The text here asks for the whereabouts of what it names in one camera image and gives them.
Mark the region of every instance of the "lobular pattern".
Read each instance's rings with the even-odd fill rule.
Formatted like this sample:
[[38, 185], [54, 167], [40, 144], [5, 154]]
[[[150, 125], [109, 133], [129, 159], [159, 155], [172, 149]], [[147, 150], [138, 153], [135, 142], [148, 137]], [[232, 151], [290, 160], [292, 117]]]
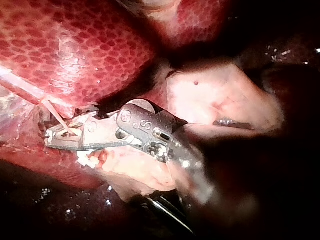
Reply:
[[133, 14], [142, 13], [169, 49], [215, 39], [231, 5], [231, 0], [117, 1]]
[[0, 67], [36, 86], [33, 96], [38, 89], [68, 106], [91, 105], [127, 87], [154, 57], [131, 22], [113, 1], [3, 0]]

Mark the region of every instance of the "metal pivot screw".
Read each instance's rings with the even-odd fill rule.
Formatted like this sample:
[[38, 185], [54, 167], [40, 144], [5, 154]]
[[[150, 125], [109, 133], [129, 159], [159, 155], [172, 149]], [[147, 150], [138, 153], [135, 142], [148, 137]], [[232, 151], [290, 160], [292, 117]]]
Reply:
[[167, 148], [161, 143], [152, 142], [149, 146], [149, 153], [161, 163], [165, 163], [167, 161]]
[[124, 123], [128, 123], [131, 120], [131, 112], [129, 110], [124, 110], [123, 112], [121, 112], [121, 121]]

